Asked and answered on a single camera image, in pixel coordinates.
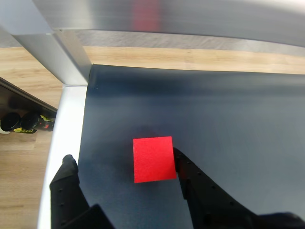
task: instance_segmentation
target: metal beam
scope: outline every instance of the metal beam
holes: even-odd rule
[[[91,62],[72,31],[53,31],[31,0],[0,0],[0,25],[55,77],[87,85]]]
[[[235,37],[305,47],[303,0],[34,0],[53,28]]]

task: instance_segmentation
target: wooden floor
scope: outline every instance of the wooden floor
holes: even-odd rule
[[[85,47],[91,61],[133,67],[305,74],[305,58],[240,51]],[[0,49],[0,77],[58,107],[62,84],[23,48]],[[0,135],[0,228],[33,229],[52,133]]]

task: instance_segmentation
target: black mat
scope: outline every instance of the black mat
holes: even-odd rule
[[[305,218],[305,76],[93,65],[81,188],[117,229],[190,229],[178,180],[134,184],[132,139],[172,136],[257,214]]]

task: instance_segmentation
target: yellow label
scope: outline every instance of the yellow label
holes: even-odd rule
[[[44,120],[44,121],[49,121],[49,122],[53,122],[52,120],[46,118],[45,116],[40,115],[40,117]]]
[[[34,130],[17,130],[17,129],[14,129],[15,132],[18,132],[18,133],[31,133],[33,132]]]

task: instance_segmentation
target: red foam block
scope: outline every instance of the red foam block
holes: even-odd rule
[[[176,179],[172,137],[133,140],[134,182]]]

